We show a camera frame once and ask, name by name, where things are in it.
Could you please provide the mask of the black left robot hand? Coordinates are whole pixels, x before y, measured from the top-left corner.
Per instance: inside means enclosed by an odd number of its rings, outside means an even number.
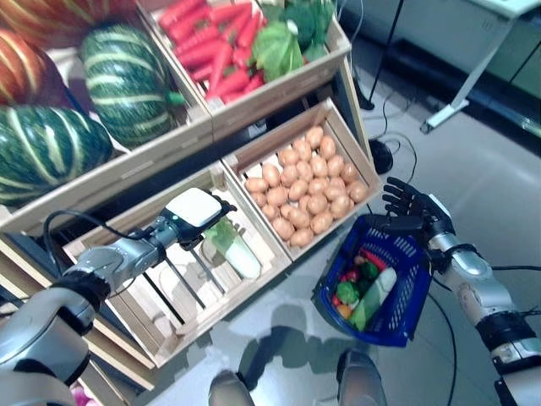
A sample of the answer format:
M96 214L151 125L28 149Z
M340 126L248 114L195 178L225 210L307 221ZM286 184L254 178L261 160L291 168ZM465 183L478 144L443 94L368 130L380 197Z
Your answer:
M184 250L198 245L204 233L237 207L208 190L190 188L173 198L161 211L166 224L175 230Z

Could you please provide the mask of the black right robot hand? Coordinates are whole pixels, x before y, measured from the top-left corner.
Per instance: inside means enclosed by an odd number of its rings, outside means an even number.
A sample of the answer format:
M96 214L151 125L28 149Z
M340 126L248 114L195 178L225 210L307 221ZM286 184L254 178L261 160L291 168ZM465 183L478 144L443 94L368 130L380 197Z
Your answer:
M370 227L413 237L423 245L438 235L456 234L451 217L429 195L394 177L387 178L383 190L387 214L365 215Z

